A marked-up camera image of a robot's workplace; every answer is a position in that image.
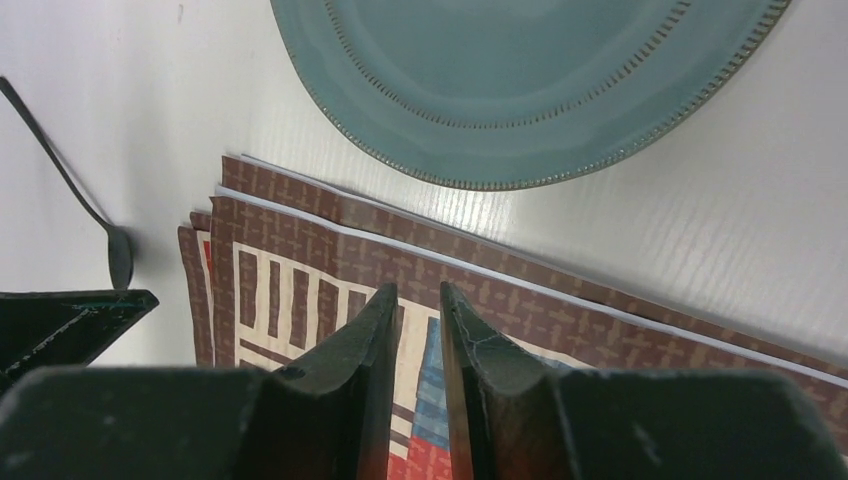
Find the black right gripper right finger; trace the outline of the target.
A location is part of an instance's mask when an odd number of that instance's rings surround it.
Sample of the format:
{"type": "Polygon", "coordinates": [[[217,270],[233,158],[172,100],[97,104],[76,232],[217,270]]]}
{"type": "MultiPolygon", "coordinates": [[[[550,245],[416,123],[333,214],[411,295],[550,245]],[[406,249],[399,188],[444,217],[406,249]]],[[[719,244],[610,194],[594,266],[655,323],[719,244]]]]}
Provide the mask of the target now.
{"type": "Polygon", "coordinates": [[[457,479],[843,479],[813,403],[763,370],[556,369],[440,286],[457,479]]]}

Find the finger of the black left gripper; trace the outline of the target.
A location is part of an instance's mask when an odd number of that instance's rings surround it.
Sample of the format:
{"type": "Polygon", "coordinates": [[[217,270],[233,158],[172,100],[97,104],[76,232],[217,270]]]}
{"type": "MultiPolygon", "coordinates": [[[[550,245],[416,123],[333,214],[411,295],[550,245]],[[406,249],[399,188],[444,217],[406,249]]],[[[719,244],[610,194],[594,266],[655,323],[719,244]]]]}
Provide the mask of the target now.
{"type": "Polygon", "coordinates": [[[88,365],[159,305],[148,290],[1,294],[1,389],[30,371],[88,365]]]}

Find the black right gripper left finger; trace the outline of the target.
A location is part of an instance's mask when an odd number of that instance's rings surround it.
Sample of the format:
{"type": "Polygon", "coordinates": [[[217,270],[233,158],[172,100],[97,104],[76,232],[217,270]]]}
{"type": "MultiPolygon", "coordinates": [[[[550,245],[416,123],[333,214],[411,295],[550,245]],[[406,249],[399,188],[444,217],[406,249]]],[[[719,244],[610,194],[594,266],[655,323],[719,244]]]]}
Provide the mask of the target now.
{"type": "Polygon", "coordinates": [[[5,479],[383,479],[398,293],[288,365],[40,368],[1,401],[5,479]]]}

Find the black spoon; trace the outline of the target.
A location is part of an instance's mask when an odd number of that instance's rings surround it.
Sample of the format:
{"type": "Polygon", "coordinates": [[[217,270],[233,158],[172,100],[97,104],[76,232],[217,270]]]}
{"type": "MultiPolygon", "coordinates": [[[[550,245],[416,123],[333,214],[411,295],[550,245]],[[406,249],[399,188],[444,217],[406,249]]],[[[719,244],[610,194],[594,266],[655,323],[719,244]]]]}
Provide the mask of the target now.
{"type": "Polygon", "coordinates": [[[1,93],[18,113],[21,120],[29,128],[36,141],[44,150],[45,154],[58,171],[65,185],[70,190],[83,210],[92,218],[105,232],[107,236],[108,269],[111,285],[116,290],[128,290],[134,274],[133,246],[129,234],[122,228],[109,222],[98,213],[91,203],[84,197],[71,175],[65,169],[59,159],[56,149],[51,144],[48,136],[36,120],[24,100],[17,93],[11,82],[1,77],[1,93]]]}

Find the striped patchwork placemat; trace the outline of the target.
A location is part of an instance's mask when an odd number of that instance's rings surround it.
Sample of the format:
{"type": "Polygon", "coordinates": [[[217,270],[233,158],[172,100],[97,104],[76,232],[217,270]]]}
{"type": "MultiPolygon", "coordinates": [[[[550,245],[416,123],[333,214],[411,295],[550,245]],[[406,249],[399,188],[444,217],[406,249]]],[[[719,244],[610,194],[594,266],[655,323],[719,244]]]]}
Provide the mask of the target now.
{"type": "Polygon", "coordinates": [[[224,157],[210,212],[177,231],[201,366],[274,370],[396,284],[401,328],[387,475],[448,479],[442,282],[556,367],[767,368],[847,446],[847,370],[612,288],[293,172],[224,157]]]}

